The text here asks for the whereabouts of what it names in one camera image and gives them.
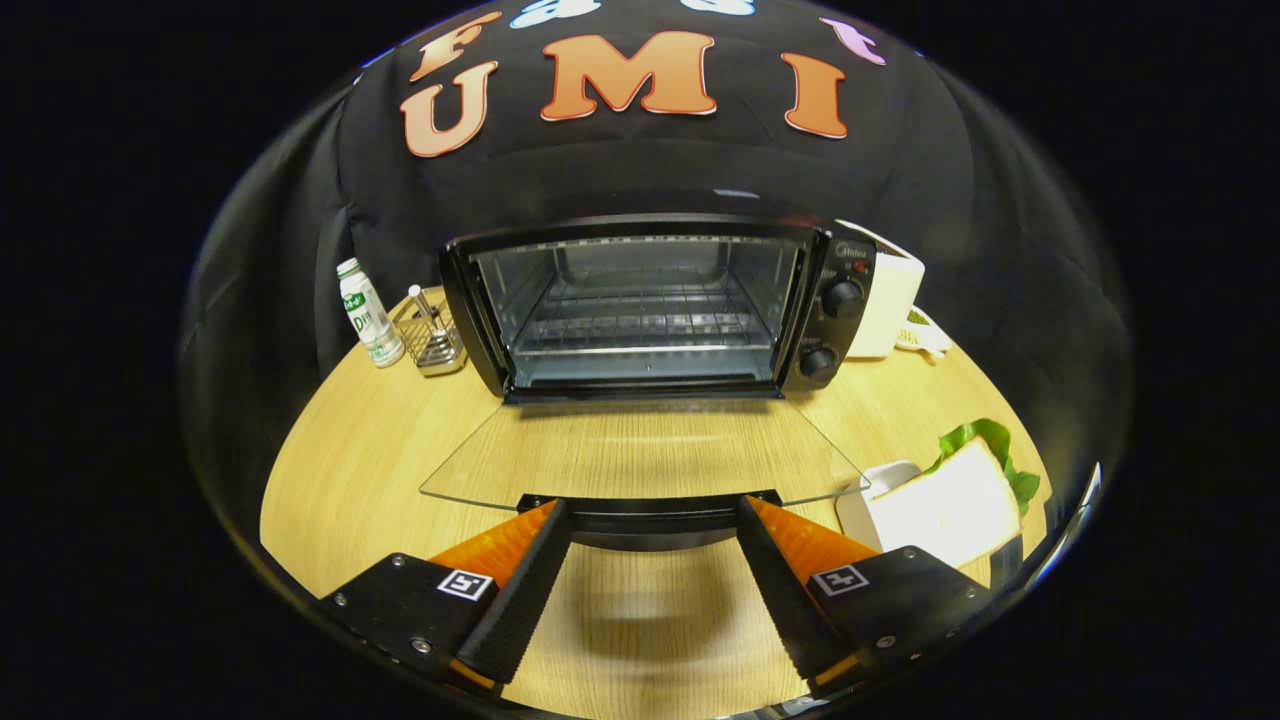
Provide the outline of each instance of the bread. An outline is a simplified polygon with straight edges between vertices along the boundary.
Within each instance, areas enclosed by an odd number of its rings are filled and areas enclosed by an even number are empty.
[[[1014,491],[980,437],[933,473],[918,475],[867,506],[884,552],[914,544],[952,568],[1000,550],[1021,532]]]

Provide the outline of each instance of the round wooden table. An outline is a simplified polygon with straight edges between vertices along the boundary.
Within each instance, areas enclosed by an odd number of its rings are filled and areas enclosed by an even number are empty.
[[[439,288],[429,291],[443,302]],[[1023,518],[1044,539],[1050,478],[1025,428],[963,348],[846,360],[832,383],[705,413],[506,406],[470,365],[424,378],[356,345],[293,425],[262,500],[262,546],[317,597],[392,552],[429,559],[513,516],[524,493],[682,497],[841,491],[860,469],[925,468],[938,436],[991,418],[1041,475]],[[840,530],[835,501],[788,510]],[[991,564],[960,569],[989,584]],[[669,552],[573,544],[503,698],[571,716],[713,717],[808,693],[736,542]]]

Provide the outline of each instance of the oven control knob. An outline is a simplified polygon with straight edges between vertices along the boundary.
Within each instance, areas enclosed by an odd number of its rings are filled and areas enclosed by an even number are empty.
[[[819,383],[831,382],[840,369],[840,357],[826,347],[810,350],[800,359],[800,374]]]
[[[856,318],[863,311],[863,288],[849,281],[835,283],[822,293],[822,309],[828,318]]]

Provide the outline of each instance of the purple letter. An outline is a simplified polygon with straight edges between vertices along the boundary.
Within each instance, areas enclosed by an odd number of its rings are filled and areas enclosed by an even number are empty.
[[[818,18],[818,19],[836,28],[836,37],[838,37],[840,41],[845,44],[845,47],[852,50],[854,55],[858,55],[859,58],[867,60],[868,63],[876,63],[877,65],[884,64],[884,58],[881,58],[879,55],[872,53],[872,49],[868,47],[868,45],[870,46],[876,45],[874,40],[858,32],[856,29],[854,29],[852,26],[847,23],[842,23],[840,20],[828,20],[827,18]]]

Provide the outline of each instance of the green lettuce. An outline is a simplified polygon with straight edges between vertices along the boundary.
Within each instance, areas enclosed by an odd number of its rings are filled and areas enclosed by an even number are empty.
[[[920,474],[928,475],[929,473],[937,470],[938,466],[942,465],[943,460],[955,455],[957,450],[964,447],[975,437],[980,437],[987,441],[987,447],[991,448],[991,454],[996,456],[996,461],[1005,469],[1005,479],[1009,480],[1009,487],[1014,491],[1014,498],[1018,500],[1018,510],[1025,515],[1028,503],[1032,497],[1036,497],[1036,491],[1039,489],[1039,475],[1014,470],[1014,459],[1009,456],[1009,429],[995,420],[983,418],[980,420],[965,423],[950,433],[940,437],[938,447],[942,448],[942,454],[938,455],[938,459],[929,466],[928,470]]]

